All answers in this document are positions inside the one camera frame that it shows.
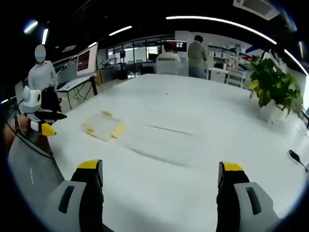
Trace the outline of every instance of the desk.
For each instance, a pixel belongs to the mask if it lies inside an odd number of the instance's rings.
[[[96,83],[95,83],[93,75],[76,78],[70,82],[67,82],[63,87],[57,90],[57,92],[59,93],[67,93],[70,109],[72,109],[72,106],[71,106],[71,102],[69,98],[69,92],[87,81],[91,82],[93,93],[94,95],[97,95],[98,92],[97,92]]]
[[[102,217],[115,232],[215,231],[222,160],[243,167],[282,217],[306,178],[287,152],[306,163],[309,138],[295,114],[273,126],[261,121],[249,95],[214,81],[145,74],[69,111],[53,125],[57,135],[49,143],[67,180],[80,163],[103,160]],[[119,139],[103,142],[82,132],[81,123],[102,110],[124,121]]]

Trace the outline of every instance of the hand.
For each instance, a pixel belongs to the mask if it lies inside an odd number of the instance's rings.
[[[19,115],[18,119],[20,122],[21,129],[23,130],[24,133],[27,133],[28,124],[29,124],[28,118],[25,115]]]

